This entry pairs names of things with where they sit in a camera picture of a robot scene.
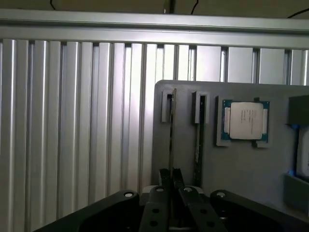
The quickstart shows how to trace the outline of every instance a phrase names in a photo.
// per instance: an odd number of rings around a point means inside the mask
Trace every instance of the gray tray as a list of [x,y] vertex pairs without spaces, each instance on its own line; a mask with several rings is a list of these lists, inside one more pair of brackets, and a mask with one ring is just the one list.
[[[283,176],[293,168],[295,131],[287,125],[289,97],[309,95],[309,87],[216,82],[160,81],[154,94],[152,182],[158,170],[169,166],[170,123],[167,96],[177,89],[174,128],[174,167],[181,168],[186,185],[193,184],[197,125],[194,123],[194,92],[207,94],[201,188],[206,195],[226,189],[248,199],[293,213],[283,203]],[[217,146],[216,97],[270,101],[269,140],[266,148],[250,141]]]

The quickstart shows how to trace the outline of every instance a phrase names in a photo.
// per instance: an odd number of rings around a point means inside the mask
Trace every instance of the silver metal frame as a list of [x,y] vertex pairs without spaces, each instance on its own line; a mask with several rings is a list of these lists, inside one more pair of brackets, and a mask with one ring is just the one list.
[[0,10],[0,231],[151,184],[159,80],[307,85],[309,21]]

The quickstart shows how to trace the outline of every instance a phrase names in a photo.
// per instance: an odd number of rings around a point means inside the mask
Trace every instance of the gray box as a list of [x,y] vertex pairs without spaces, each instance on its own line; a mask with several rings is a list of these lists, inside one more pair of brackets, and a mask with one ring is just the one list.
[[284,202],[309,217],[309,183],[290,174],[284,176]]
[[309,125],[309,95],[289,98],[289,124]]

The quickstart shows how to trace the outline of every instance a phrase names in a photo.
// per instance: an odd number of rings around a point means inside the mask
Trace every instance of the black cable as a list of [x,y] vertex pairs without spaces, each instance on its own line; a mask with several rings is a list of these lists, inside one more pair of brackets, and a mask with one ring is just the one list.
[[191,14],[192,14],[192,15],[193,15],[194,10],[195,10],[195,8],[196,8],[197,5],[198,5],[198,0],[196,1],[196,3],[194,4],[194,7],[192,8],[192,11],[191,11]]
[[293,18],[294,16],[300,15],[300,14],[302,14],[302,13],[304,13],[304,12],[307,12],[307,11],[309,11],[309,8],[304,9],[304,10],[299,11],[299,12],[296,12],[295,14],[290,15],[288,18]]
[[54,10],[56,10],[56,8],[55,8],[54,5],[53,5],[53,0],[50,0],[50,1],[49,1],[49,4],[52,6],[52,8],[53,8]]

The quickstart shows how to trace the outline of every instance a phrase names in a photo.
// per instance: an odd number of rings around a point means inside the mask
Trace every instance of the aluminum profile wall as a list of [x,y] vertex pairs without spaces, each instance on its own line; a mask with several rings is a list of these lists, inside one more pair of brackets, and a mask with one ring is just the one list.
[[0,25],[0,231],[150,185],[159,80],[309,83],[307,35],[177,27]]

